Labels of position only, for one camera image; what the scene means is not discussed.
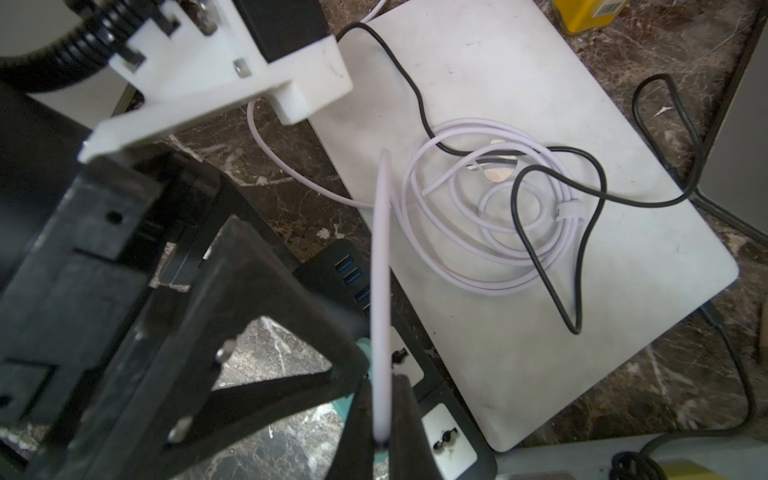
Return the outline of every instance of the yellow container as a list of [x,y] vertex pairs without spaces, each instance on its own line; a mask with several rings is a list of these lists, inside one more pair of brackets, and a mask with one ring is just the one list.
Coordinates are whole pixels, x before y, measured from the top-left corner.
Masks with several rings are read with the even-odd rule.
[[566,33],[577,34],[611,23],[629,0],[552,0]]
[[718,475],[691,460],[665,462],[660,467],[667,474],[669,480],[727,480],[722,475]]

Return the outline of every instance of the black cord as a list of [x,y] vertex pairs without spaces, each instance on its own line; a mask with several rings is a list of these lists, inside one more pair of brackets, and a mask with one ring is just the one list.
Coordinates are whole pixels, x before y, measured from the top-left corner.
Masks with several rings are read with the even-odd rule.
[[[353,28],[361,28],[362,30],[367,31],[384,49],[384,52],[386,52],[387,56],[389,56],[389,59],[392,61],[392,63],[397,68],[397,70],[400,72],[400,74],[408,82],[408,85],[410,85],[411,89],[413,90],[413,93],[416,96],[416,100],[419,103],[419,115],[421,116],[424,130],[426,131],[427,135],[430,138],[434,138],[435,133],[432,131],[432,128],[429,126],[429,122],[427,121],[424,100],[422,98],[422,93],[419,90],[419,87],[416,86],[416,83],[413,81],[413,79],[408,74],[408,72],[404,69],[404,67],[400,64],[397,57],[395,56],[395,54],[392,53],[392,50],[386,44],[384,39],[381,38],[379,34],[376,33],[375,30],[373,30],[373,28],[370,28],[368,25],[363,23],[352,23],[342,29],[342,31],[336,36],[336,41],[340,41],[342,37],[346,35],[346,33],[352,30]],[[664,200],[664,201],[658,201],[658,202],[643,202],[643,201],[632,200],[632,199],[623,198],[623,197],[617,197],[616,195],[609,194],[607,192],[607,179],[605,177],[605,171],[602,165],[600,165],[600,162],[598,161],[598,159],[595,158],[589,152],[576,147],[549,147],[549,150],[553,152],[567,152],[571,154],[576,154],[585,158],[587,161],[589,161],[594,167],[594,169],[597,171],[598,176],[600,178],[600,190],[595,190],[594,188],[579,184],[578,182],[575,182],[570,178],[565,177],[564,175],[558,173],[557,171],[552,170],[551,168],[548,168],[548,167],[544,167],[542,165],[531,165],[529,167],[524,168],[517,175],[514,183],[512,184],[512,192],[510,196],[510,208],[512,213],[512,221],[515,224],[515,229],[518,231],[518,234],[520,235],[520,239],[523,245],[525,245],[525,249],[528,251],[528,254],[531,256],[531,261],[533,262],[536,270],[541,276],[541,280],[542,282],[544,282],[544,285],[546,286],[547,291],[549,292],[552,298],[552,301],[558,308],[558,312],[560,313],[563,319],[563,322],[565,323],[566,327],[575,335],[578,335],[581,332],[581,325],[583,320],[582,303],[581,303],[581,271],[584,265],[584,252],[587,247],[589,236],[591,235],[592,230],[594,229],[594,225],[597,223],[598,218],[600,217],[600,214],[603,211],[603,207],[605,205],[606,200],[610,200],[618,204],[628,205],[630,207],[639,207],[639,208],[671,207],[673,205],[680,204],[685,200],[687,200],[695,192],[696,187],[699,183],[699,179],[701,177],[701,172],[704,166],[703,143],[701,141],[701,138],[698,132],[696,131],[696,128],[694,127],[694,123],[690,119],[690,116],[688,115],[687,111],[685,110],[685,107],[683,106],[683,102],[680,99],[680,95],[677,91],[677,86],[675,85],[674,80],[670,75],[668,74],[652,75],[646,78],[645,80],[643,80],[637,86],[637,89],[634,91],[634,95],[632,96],[632,114],[634,116],[634,120],[637,122],[637,126],[640,128],[641,132],[645,136],[648,144],[650,145],[650,148],[653,150],[657,159],[666,168],[667,162],[664,160],[664,155],[662,154],[658,143],[655,141],[654,137],[650,134],[650,131],[648,130],[646,124],[643,122],[643,119],[640,115],[640,109],[639,109],[639,99],[643,90],[651,82],[658,81],[658,80],[662,80],[666,84],[667,88],[669,89],[675,111],[677,112],[677,115],[682,120],[684,127],[688,131],[691,144],[693,145],[693,148],[694,148],[694,165],[691,169],[686,186],[683,189],[683,193],[680,196],[672,200]],[[458,157],[464,157],[471,153],[469,151],[456,150],[442,143],[437,143],[437,147],[439,147],[441,150],[443,150],[448,154],[455,155]],[[491,155],[502,155],[502,154],[519,155],[521,154],[521,152],[494,151],[491,153]],[[523,226],[522,226],[522,222],[520,221],[518,205],[515,199],[517,198],[518,192],[520,191],[520,186],[522,184],[523,178],[525,178],[525,176],[530,174],[531,172],[535,172],[535,171],[543,172],[559,180],[560,182],[568,185],[571,188],[574,188],[586,194],[593,195],[598,198],[598,205],[595,208],[595,211],[592,214],[592,217],[589,220],[589,223],[587,223],[587,226],[584,229],[584,235],[582,236],[581,242],[579,243],[578,254],[576,257],[576,268],[574,272],[574,289],[575,289],[574,303],[575,303],[575,317],[576,317],[575,322],[572,321],[571,317],[568,315],[568,311],[566,310],[565,306],[561,302],[560,296],[557,294],[557,291],[554,289],[554,286],[549,280],[549,276],[547,275],[544,267],[541,265],[541,262],[539,261],[538,256],[536,255],[535,249],[531,244],[531,241],[528,239],[528,235],[525,233],[525,230],[523,229]],[[725,326],[717,318],[715,314],[716,310],[714,310],[714,308],[709,303],[707,303],[700,308],[700,312],[704,316],[705,320],[723,338],[723,342],[725,343],[725,346],[728,348],[728,353],[730,354],[730,358],[733,360],[733,364],[735,365],[736,370],[739,373],[739,378],[741,380],[741,384],[744,389],[744,394],[747,400],[747,414],[744,420],[739,425],[731,429],[667,433],[665,435],[660,435],[655,439],[651,440],[650,442],[648,442],[641,449],[640,452],[619,453],[615,455],[611,461],[612,468],[609,474],[609,477],[611,480],[666,480],[667,476],[664,473],[664,470],[649,456],[653,451],[655,451],[656,449],[658,449],[659,447],[661,447],[662,445],[668,442],[672,442],[673,440],[678,440],[678,439],[693,438],[693,437],[722,437],[722,436],[736,435],[738,433],[743,432],[743,430],[752,422],[755,415],[755,411],[756,411],[756,400],[755,400],[755,394],[752,389],[752,385],[750,383],[749,377],[746,374],[746,370],[744,369],[744,364],[741,360],[741,355],[737,352],[736,347],[733,345],[733,342],[731,341]]]
[[711,303],[705,303],[699,308],[699,313],[704,317],[707,323],[720,334],[725,347],[728,349],[728,354],[730,355],[731,360],[733,360],[736,371],[739,374],[739,380],[744,389],[744,396],[746,396],[746,415],[744,416],[744,420],[742,420],[739,425],[730,429],[672,432],[659,435],[645,444],[639,453],[622,452],[616,454],[611,460],[611,471],[608,475],[610,480],[665,480],[667,476],[664,474],[664,471],[650,457],[650,454],[655,452],[656,449],[674,440],[738,435],[743,433],[747,426],[754,420],[757,410],[755,392],[752,389],[750,378],[747,375],[744,363],[741,360],[741,354],[733,344],[725,325],[720,321],[719,313]]
[[[39,50],[0,57],[0,81],[20,91],[53,91],[76,84],[100,71],[117,54],[130,63],[143,58],[127,46],[128,39],[150,18],[158,25],[167,19],[159,9],[163,0],[109,0],[66,35]],[[81,13],[93,2],[67,0]]]

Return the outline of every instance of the white board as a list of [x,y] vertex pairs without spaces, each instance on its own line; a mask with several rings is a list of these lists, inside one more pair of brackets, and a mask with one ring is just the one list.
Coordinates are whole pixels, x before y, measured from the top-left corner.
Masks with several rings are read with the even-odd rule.
[[[545,144],[590,151],[614,193],[638,200],[680,193],[530,0],[411,0],[371,26],[421,87],[432,124],[465,117],[502,121]],[[391,150],[393,179],[399,181],[425,134],[413,93],[378,44],[355,30],[340,47],[353,92],[311,122],[352,196],[372,202],[379,150]],[[595,183],[585,161],[561,158],[574,178]],[[450,160],[433,152],[424,175],[444,171],[443,161]],[[468,178],[470,195],[488,188],[469,176],[462,179]],[[481,238],[447,199],[440,191],[432,201],[448,220]],[[587,202],[594,208],[594,199]],[[362,215],[370,225],[370,213]],[[738,274],[688,202],[663,210],[608,204],[584,264],[584,332],[573,336],[543,285],[501,298],[463,292],[434,274],[392,223],[392,269],[498,451],[515,446]],[[436,255],[457,271],[503,273],[434,228],[423,230]],[[568,305],[573,258],[552,275]]]

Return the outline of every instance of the white plastic part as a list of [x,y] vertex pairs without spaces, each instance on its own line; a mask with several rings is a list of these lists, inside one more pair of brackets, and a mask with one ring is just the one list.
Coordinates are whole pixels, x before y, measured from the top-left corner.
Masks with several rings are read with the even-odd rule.
[[169,0],[161,10],[178,22],[176,30],[168,36],[148,21],[127,43],[144,61],[133,69],[118,55],[110,59],[144,95],[144,105],[100,122],[83,143],[80,162],[152,141],[261,96],[283,124],[295,124],[352,90],[333,36],[268,64],[231,0],[210,0],[209,6],[217,13],[212,35],[203,35]]
[[581,200],[571,200],[558,205],[556,220],[565,220],[566,218],[575,218],[578,223],[583,223],[589,217],[589,209]]
[[389,348],[389,168],[392,155],[379,155],[371,239],[371,391],[373,439],[386,444],[392,428],[392,350]]

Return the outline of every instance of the metal screw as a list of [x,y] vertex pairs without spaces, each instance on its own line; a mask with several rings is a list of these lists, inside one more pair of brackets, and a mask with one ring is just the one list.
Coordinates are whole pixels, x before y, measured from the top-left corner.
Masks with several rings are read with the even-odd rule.
[[245,62],[245,58],[240,57],[232,63],[235,66],[235,71],[237,72],[238,77],[245,78],[250,76],[250,69]]
[[170,432],[168,432],[168,443],[182,443],[184,437],[190,431],[192,420],[192,417],[181,417]]
[[232,356],[232,352],[235,351],[236,346],[237,346],[237,340],[235,339],[224,340],[223,345],[216,352],[216,361],[218,363],[224,363],[227,360],[229,360],[230,357]]
[[195,22],[203,35],[213,35],[218,24],[221,23],[216,5],[211,0],[192,0],[192,2],[200,8],[198,14],[193,16],[192,21]]

